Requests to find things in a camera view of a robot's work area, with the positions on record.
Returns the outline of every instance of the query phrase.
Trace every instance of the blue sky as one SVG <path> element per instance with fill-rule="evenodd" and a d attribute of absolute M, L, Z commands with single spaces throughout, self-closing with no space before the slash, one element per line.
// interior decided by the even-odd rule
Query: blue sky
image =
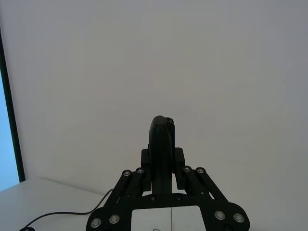
<path fill-rule="evenodd" d="M 19 183 L 13 142 L 0 74 L 0 191 Z"/>

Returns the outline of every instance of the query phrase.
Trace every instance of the black cable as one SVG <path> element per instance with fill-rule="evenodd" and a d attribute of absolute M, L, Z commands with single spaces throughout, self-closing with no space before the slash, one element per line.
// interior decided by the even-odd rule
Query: black cable
<path fill-rule="evenodd" d="M 76 213 L 76 212 L 54 212 L 54 213 L 46 213 L 44 215 L 41 215 L 37 218 L 35 218 L 33 221 L 31 221 L 29 224 L 27 224 L 26 226 L 23 227 L 23 229 L 25 228 L 28 228 L 29 225 L 31 225 L 33 222 L 37 221 L 38 219 L 41 219 L 43 217 L 46 217 L 46 216 L 50 216 L 50 215 L 55 215 L 55 214 L 72 214 L 72 215 L 87 215 L 87 214 L 90 214 L 92 213 L 95 209 L 98 208 L 98 206 L 100 206 L 100 204 L 103 202 L 103 200 L 106 198 L 106 196 L 108 196 L 108 194 L 112 191 L 113 189 L 110 189 L 105 195 L 104 197 L 101 199 L 101 201 L 96 205 L 96 207 L 94 209 L 92 209 L 91 211 L 89 212 L 85 212 L 85 213 Z"/>

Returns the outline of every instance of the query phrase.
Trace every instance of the white table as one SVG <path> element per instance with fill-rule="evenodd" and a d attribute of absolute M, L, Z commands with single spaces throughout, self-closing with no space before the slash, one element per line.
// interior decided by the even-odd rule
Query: white table
<path fill-rule="evenodd" d="M 26 180 L 0 192 L 0 230 L 19 231 L 45 213 L 87 212 L 103 196 L 49 180 Z M 89 215 L 52 215 L 31 225 L 36 231 L 85 231 Z"/>

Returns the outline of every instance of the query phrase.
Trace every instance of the white wall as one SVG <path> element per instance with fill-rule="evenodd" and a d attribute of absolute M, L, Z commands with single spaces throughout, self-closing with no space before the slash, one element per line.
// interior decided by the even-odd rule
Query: white wall
<path fill-rule="evenodd" d="M 26 177 L 105 192 L 139 166 L 164 115 L 187 164 L 252 231 L 302 229 L 307 11 L 306 0 L 1 0 Z"/>

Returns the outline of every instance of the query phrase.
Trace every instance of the black mechanical part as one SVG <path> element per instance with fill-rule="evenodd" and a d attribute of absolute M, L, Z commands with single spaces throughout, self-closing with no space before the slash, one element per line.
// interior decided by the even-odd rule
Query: black mechanical part
<path fill-rule="evenodd" d="M 141 152 L 141 168 L 121 174 L 105 205 L 90 215 L 86 231 L 130 231 L 131 214 L 135 209 L 192 205 L 200 207 L 207 231 L 249 230 L 245 211 L 228 202 L 204 168 L 194 170 L 185 165 L 183 150 L 174 147 L 174 139 L 173 120 L 155 117 L 150 128 L 150 143 Z M 187 194 L 172 193 L 172 173 L 176 176 L 177 188 Z M 142 196 L 151 185 L 152 194 Z M 111 223 L 109 219 L 114 215 L 119 220 Z M 99 228 L 90 225 L 96 218 L 102 221 Z"/>

